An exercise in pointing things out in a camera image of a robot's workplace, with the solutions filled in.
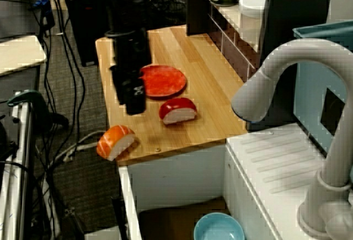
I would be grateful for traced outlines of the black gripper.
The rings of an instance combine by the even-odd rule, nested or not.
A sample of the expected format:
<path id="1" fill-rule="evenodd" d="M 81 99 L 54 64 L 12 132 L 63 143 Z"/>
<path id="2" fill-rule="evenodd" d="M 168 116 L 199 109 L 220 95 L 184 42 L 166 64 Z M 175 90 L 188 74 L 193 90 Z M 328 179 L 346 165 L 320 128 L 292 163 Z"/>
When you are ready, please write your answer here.
<path id="1" fill-rule="evenodd" d="M 119 33 L 110 30 L 105 36 L 113 40 L 115 64 L 110 71 L 119 104 L 125 103 L 128 115 L 142 114 L 146 109 L 145 84 L 137 78 L 142 76 L 141 68 L 152 63 L 146 29 Z"/>

